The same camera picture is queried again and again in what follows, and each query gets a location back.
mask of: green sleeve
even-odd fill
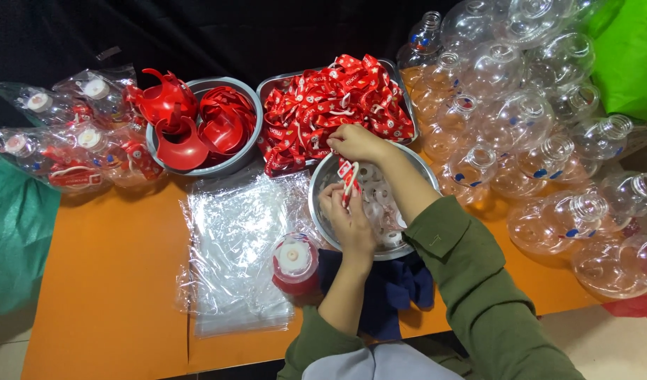
[[[446,318],[484,379],[583,380],[549,342],[494,236],[455,197],[432,203],[404,231],[438,284]]]
[[[304,369],[318,359],[364,348],[361,338],[338,331],[321,318],[315,307],[303,307],[302,314],[300,334],[285,351],[285,366],[277,379],[300,380]]]

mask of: table surface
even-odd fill
[[[176,275],[188,264],[190,237],[179,201],[190,181],[171,176],[147,196],[118,188],[63,196],[23,380],[153,380],[284,357],[300,331],[300,310],[287,331],[203,340],[194,337],[194,318],[177,311]],[[574,278],[567,255],[530,258],[511,243],[507,209],[491,197],[469,211],[493,233],[537,313],[599,303]],[[401,311],[403,337],[449,330],[445,311],[438,295],[431,310]]]

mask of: hand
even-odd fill
[[[390,142],[375,136],[357,124],[343,124],[328,136],[326,143],[350,161],[377,165],[388,151],[398,150]]]
[[[356,189],[349,199],[349,211],[342,207],[344,184],[328,185],[319,194],[321,210],[328,216],[337,240],[342,247],[342,263],[360,273],[368,273],[375,257],[375,235],[370,221],[363,212],[363,201]]]

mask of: dark blue cloth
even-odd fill
[[[342,254],[319,249],[319,283],[328,293],[340,269]],[[417,252],[389,261],[376,261],[365,283],[359,330],[377,340],[399,340],[398,311],[433,306],[433,277]]]

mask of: person's left hand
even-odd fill
[[[321,210],[330,220],[337,240],[342,247],[342,263],[355,266],[358,270],[369,271],[375,257],[375,235],[370,221],[363,211],[360,193],[352,190],[349,210],[342,207],[344,184],[328,185],[319,194]]]

